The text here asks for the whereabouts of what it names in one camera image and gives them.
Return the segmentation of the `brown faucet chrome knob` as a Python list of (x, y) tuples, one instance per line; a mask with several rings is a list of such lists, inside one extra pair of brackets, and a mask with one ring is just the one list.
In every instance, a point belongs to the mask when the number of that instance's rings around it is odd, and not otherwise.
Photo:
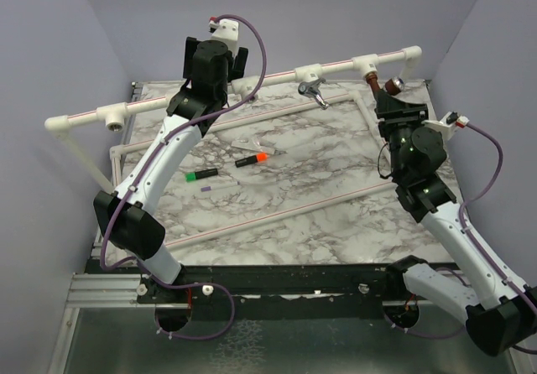
[(378, 74), (376, 71), (369, 72), (364, 76), (364, 80), (368, 84), (371, 92), (376, 95), (380, 91), (385, 91), (391, 96), (397, 96), (405, 88), (404, 81), (399, 77), (395, 76), (387, 80), (383, 86), (380, 86), (378, 83)]

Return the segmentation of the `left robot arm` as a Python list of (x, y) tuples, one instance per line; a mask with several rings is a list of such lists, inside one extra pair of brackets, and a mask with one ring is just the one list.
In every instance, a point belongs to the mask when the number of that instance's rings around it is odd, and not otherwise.
[(185, 41), (185, 83), (169, 99), (157, 137), (113, 192), (100, 191), (93, 206), (105, 239), (140, 261), (158, 279), (156, 292), (173, 303), (185, 292), (182, 265), (164, 245), (154, 218), (161, 195), (181, 161), (206, 135), (227, 103), (227, 85), (244, 75), (248, 49), (233, 53), (223, 41)]

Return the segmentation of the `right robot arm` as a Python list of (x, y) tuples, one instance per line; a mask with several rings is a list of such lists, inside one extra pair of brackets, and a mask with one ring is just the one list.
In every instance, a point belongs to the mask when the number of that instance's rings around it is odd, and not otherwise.
[(474, 344), (497, 356), (536, 333), (536, 289), (495, 253), (466, 213), (467, 204), (438, 175), (446, 161), (445, 143), (468, 127), (456, 112), (440, 121), (425, 104), (408, 103), (379, 89), (373, 93), (378, 130), (390, 157), (388, 179), (402, 207), (448, 251), (469, 284), (457, 283), (423, 259), (410, 256), (392, 264), (385, 279), (394, 299), (421, 296), (463, 324)]

